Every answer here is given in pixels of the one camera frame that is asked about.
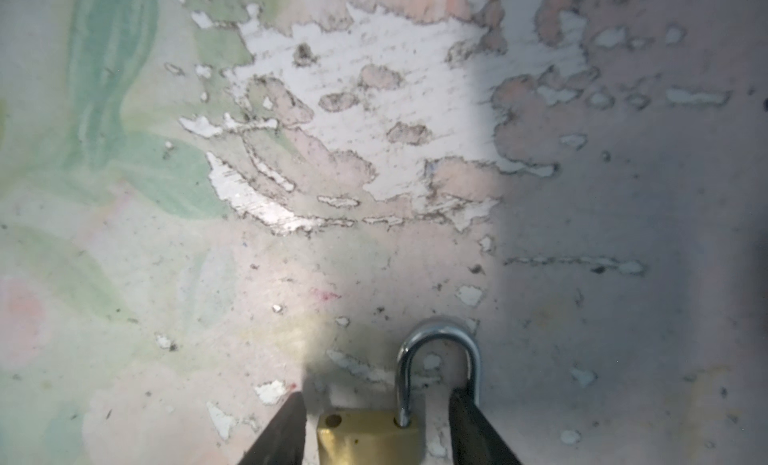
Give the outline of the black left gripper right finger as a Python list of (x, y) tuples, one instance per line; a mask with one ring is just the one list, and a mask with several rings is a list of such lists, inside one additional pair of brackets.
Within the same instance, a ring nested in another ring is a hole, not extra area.
[(522, 464), (465, 390), (451, 392), (448, 416), (454, 464)]

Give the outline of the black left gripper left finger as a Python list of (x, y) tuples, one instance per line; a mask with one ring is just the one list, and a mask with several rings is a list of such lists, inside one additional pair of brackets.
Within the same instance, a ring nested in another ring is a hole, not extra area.
[(303, 394), (292, 393), (239, 465), (301, 465), (306, 442), (307, 409)]

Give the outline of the brass padlock with key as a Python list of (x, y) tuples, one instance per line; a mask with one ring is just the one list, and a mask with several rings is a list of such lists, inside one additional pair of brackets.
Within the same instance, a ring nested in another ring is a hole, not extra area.
[(416, 325), (399, 347), (394, 375), (395, 407), (390, 410), (342, 409), (322, 415), (316, 427), (321, 464), (420, 464), (424, 436), (412, 403), (412, 368), (419, 349), (447, 340), (465, 353), (467, 379), (460, 391), (473, 405), (480, 404), (482, 359), (466, 324), (435, 317)]

